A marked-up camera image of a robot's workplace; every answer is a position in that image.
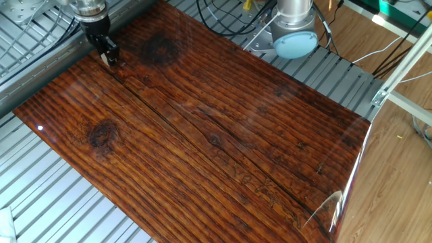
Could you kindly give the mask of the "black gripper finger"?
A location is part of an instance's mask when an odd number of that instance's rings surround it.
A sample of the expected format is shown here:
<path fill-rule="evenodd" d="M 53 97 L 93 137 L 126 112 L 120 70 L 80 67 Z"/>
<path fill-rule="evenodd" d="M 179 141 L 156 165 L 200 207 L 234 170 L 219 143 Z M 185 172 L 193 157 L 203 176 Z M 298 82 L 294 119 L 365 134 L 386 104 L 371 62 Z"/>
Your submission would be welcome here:
<path fill-rule="evenodd" d="M 95 47 L 100 56 L 105 54 L 105 36 L 90 36 L 90 43 Z"/>
<path fill-rule="evenodd" d="M 101 59 L 108 66 L 113 66 L 117 63 L 119 57 L 119 46 L 114 43 L 108 36 L 105 37 L 106 52 L 101 56 Z"/>

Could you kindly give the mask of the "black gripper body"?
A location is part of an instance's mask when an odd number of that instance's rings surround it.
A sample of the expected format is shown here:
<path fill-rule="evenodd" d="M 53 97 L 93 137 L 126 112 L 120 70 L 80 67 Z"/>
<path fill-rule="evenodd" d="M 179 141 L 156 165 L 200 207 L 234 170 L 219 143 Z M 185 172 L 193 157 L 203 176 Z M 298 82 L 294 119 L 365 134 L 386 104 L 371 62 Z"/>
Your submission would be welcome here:
<path fill-rule="evenodd" d="M 81 22 L 81 28 L 86 36 L 107 36 L 111 27 L 109 16 L 96 22 Z"/>

